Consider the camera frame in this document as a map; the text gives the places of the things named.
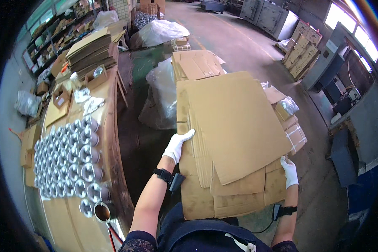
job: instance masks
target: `metal parts pile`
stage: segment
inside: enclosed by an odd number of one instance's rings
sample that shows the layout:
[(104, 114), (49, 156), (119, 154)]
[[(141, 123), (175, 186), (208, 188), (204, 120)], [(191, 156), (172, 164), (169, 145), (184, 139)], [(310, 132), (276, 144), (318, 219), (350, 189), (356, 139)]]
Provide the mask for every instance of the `metal parts pile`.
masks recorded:
[(156, 14), (148, 14), (141, 11), (135, 13), (135, 27), (137, 29), (143, 28), (146, 24), (150, 23), (153, 20), (157, 19)]
[(35, 186), (45, 198), (74, 195), (82, 198), (80, 211), (92, 217), (94, 204), (110, 199), (100, 183), (98, 122), (88, 115), (60, 126), (35, 144)]

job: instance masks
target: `industrial machine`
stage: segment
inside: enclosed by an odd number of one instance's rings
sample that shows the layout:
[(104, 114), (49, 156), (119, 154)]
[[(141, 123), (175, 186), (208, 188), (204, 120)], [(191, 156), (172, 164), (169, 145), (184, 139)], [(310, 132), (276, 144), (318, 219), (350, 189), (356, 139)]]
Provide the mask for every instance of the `industrial machine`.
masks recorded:
[(239, 17), (263, 29), (276, 40), (291, 38), (299, 20), (293, 12), (264, 0), (245, 0)]

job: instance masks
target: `hand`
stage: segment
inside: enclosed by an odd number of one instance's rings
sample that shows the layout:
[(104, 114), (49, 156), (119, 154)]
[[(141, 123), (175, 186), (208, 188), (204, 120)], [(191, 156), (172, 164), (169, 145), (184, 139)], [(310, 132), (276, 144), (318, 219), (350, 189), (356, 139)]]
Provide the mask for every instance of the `hand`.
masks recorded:
[(176, 165), (177, 163), (179, 163), (179, 159), (181, 158), (183, 142), (191, 139), (194, 135), (195, 129), (191, 129), (183, 135), (173, 135), (162, 156), (168, 156), (172, 158), (175, 161)]
[(297, 170), (295, 169), (295, 164), (287, 159), (285, 156), (281, 156), (280, 164), (284, 168), (286, 174), (286, 189), (291, 185), (298, 184)]

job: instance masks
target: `tiled wall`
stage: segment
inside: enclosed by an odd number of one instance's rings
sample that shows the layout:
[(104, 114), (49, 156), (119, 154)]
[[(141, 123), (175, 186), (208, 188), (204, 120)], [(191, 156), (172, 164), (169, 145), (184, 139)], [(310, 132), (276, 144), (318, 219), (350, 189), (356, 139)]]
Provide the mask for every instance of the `tiled wall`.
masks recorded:
[(119, 20), (130, 22), (131, 2), (134, 0), (109, 0), (109, 7), (113, 7), (118, 13)]

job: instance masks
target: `workbench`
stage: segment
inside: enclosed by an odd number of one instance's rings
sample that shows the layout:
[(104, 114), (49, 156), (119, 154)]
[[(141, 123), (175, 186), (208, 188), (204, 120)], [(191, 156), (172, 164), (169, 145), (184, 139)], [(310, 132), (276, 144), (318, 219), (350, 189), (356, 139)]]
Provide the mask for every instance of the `workbench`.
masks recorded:
[[(117, 48), (114, 51), (114, 58), (118, 62)], [(111, 200), (116, 206), (118, 214), (118, 218), (112, 220), (111, 225), (124, 240), (132, 223), (134, 206), (126, 186), (121, 161), (116, 103), (117, 98), (123, 99), (122, 102), (127, 107), (126, 90), (117, 65), (108, 69), (107, 74), (108, 80), (106, 82), (90, 90), (91, 96), (105, 98), (104, 105), (91, 115), (100, 124), (97, 132), (100, 142), (96, 148), (101, 151), (98, 163), (104, 173), (101, 183), (106, 184), (110, 189)], [(67, 115), (47, 127), (43, 127), (41, 138), (49, 134), (52, 126), (58, 128), (61, 125), (73, 122), (75, 119), (81, 119), (84, 111), (83, 105), (84, 103), (77, 104), (74, 96), (71, 95)], [(50, 113), (48, 108), (43, 125), (45, 125), (45, 120)], [(86, 218), (79, 210), (80, 201), (81, 198), (77, 196), (41, 201), (55, 250), (70, 252), (112, 251), (106, 225), (97, 221), (94, 215), (91, 218)], [(114, 242), (116, 248), (118, 248), (119, 242), (116, 239), (114, 239)]]

